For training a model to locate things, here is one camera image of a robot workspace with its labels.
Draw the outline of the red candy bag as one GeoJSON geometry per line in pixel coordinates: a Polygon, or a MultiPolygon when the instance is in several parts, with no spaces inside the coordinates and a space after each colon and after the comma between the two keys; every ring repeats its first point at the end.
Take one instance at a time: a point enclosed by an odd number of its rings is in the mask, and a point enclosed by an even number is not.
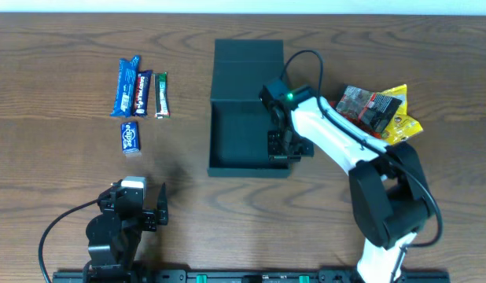
{"type": "Polygon", "coordinates": [[[364,132],[376,138],[381,137],[382,129],[379,124],[383,118],[382,112],[351,101],[329,101],[329,105],[364,132]]]}

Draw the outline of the yellow candy bag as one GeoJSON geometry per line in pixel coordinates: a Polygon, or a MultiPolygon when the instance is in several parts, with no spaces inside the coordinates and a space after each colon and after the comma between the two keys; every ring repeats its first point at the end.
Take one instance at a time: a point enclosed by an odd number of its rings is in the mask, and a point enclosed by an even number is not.
{"type": "Polygon", "coordinates": [[[390,145],[405,142],[407,139],[420,134],[423,131],[422,125],[407,114],[407,85],[393,87],[381,92],[382,94],[401,100],[387,127],[381,134],[381,139],[390,145]]]}

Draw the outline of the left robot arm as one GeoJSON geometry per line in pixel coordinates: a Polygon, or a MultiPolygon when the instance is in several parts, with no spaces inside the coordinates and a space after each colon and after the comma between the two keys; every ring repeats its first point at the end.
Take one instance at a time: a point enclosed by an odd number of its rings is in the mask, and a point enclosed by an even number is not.
{"type": "Polygon", "coordinates": [[[146,272],[134,261],[144,231],[168,224],[166,185],[160,187],[155,208],[144,207],[146,183],[133,186],[120,180],[101,193],[101,214],[86,228],[90,261],[83,268],[84,282],[143,282],[146,272]]]}

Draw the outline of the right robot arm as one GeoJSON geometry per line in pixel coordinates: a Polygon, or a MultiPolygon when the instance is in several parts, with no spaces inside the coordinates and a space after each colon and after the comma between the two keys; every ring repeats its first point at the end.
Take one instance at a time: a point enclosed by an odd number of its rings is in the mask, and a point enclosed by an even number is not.
{"type": "Polygon", "coordinates": [[[318,146],[338,164],[348,176],[353,215],[365,237],[359,277],[398,281],[418,232],[440,214],[416,151],[363,132],[309,86],[289,90],[277,80],[263,86],[259,97],[276,127],[268,135],[270,160],[298,162],[318,146]]]}

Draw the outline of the black clear candy bag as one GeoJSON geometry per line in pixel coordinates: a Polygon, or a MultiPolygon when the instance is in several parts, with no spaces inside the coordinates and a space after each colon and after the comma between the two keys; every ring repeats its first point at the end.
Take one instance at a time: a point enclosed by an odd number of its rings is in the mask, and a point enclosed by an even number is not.
{"type": "Polygon", "coordinates": [[[336,111],[371,134],[381,134],[403,103],[397,97],[346,86],[336,111]]]}

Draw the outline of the dark green box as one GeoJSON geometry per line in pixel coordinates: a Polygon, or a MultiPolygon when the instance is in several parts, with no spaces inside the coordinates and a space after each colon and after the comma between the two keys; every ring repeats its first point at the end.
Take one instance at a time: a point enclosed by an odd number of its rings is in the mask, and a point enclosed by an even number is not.
{"type": "Polygon", "coordinates": [[[284,65],[283,41],[215,40],[211,89],[208,175],[231,178],[286,178],[288,164],[267,152],[271,118],[259,93],[284,65]]]}

